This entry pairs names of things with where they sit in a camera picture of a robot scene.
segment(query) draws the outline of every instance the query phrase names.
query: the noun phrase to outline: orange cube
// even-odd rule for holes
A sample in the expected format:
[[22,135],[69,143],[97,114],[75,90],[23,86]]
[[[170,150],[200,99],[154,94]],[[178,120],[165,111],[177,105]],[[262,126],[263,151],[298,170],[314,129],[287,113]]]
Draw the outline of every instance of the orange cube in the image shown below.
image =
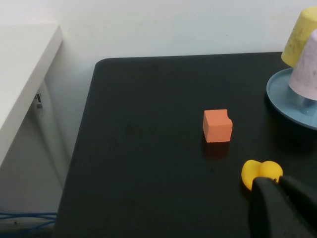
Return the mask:
[[206,110],[203,130],[208,143],[230,141],[232,121],[228,117],[227,109]]

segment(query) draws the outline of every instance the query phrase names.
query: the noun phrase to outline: toy duck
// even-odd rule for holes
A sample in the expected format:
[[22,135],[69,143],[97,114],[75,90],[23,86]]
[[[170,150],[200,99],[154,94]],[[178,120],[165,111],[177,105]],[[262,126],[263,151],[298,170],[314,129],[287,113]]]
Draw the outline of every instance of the toy duck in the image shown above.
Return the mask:
[[271,178],[278,182],[280,176],[283,176],[283,170],[281,166],[274,161],[261,163],[255,160],[248,160],[243,165],[241,172],[242,182],[249,190],[252,190],[252,182],[256,177]]

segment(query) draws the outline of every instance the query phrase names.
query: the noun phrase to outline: cable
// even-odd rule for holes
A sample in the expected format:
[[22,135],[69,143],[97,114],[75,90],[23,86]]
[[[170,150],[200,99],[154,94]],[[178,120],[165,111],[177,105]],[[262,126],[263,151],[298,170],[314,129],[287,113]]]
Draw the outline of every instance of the cable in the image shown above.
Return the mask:
[[48,212],[48,213],[6,213],[6,212],[0,212],[0,215],[4,216],[11,216],[11,215],[35,215],[35,216],[56,216],[56,212]]
[[45,217],[45,216],[31,216],[31,215],[12,215],[12,216],[6,216],[6,217],[0,217],[0,220],[6,220],[6,219],[12,219],[12,218],[21,218],[21,217],[30,217],[30,218],[42,218],[42,219],[47,219],[47,220],[54,220],[55,217]]
[[57,213],[6,213],[6,212],[0,212],[0,216],[5,216],[5,217],[0,217],[0,220],[22,218],[22,217],[42,218],[42,219],[51,220],[49,222],[45,222],[41,225],[22,230],[20,232],[10,233],[10,234],[21,234],[21,233],[28,233],[28,232],[31,232],[33,230],[37,230],[41,227],[55,223],[56,215],[57,215]]

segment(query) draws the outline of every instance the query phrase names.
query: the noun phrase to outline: upside-down cup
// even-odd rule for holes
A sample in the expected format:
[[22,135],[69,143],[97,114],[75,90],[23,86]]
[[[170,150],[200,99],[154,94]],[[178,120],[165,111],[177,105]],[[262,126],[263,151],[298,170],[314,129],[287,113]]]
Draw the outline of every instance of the upside-down cup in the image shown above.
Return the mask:
[[304,98],[317,100],[317,30],[310,35],[292,72],[289,86]]
[[297,19],[282,53],[282,60],[285,63],[295,67],[309,36],[315,29],[317,29],[317,7],[313,6],[304,9]]

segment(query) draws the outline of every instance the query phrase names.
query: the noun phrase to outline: white shelf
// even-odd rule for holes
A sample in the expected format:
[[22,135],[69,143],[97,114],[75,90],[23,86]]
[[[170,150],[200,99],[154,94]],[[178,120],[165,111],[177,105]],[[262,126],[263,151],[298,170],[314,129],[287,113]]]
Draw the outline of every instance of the white shelf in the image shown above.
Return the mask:
[[61,42],[56,24],[0,26],[0,165]]

